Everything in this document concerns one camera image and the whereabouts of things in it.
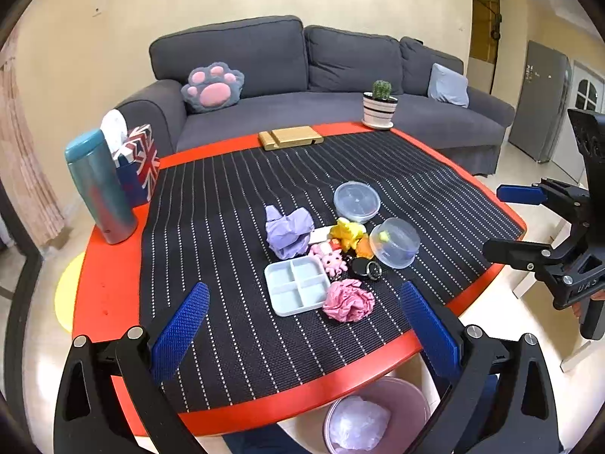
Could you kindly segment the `person right hand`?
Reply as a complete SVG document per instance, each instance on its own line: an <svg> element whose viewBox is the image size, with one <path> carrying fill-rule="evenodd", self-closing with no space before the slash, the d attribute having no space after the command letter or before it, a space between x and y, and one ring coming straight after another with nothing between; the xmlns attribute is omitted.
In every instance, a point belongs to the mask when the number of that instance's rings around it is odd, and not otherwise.
<svg viewBox="0 0 605 454"><path fill-rule="evenodd" d="M594 293L591 296L591 301L601 301L605 299L605 290L600 290ZM585 298L581 301L577 301L572 305L572 311L575 315L575 318L579 320L579 323L582 323L585 320L585 313L589 306L589 299Z"/></svg>

